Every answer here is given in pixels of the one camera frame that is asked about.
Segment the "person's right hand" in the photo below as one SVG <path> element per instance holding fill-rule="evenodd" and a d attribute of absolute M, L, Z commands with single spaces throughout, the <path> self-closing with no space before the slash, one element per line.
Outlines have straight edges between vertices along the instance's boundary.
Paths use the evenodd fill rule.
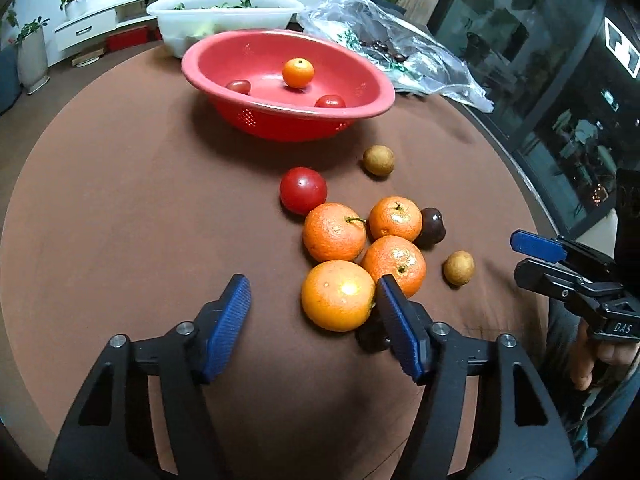
<path fill-rule="evenodd" d="M 633 342 L 607 342 L 592 339 L 588 324 L 582 318 L 576 338 L 570 347 L 568 369 L 570 379 L 580 391 L 586 391 L 593 382 L 594 368 L 598 363 L 612 367 L 626 367 L 629 373 L 637 368 L 636 355 L 639 345 Z"/>

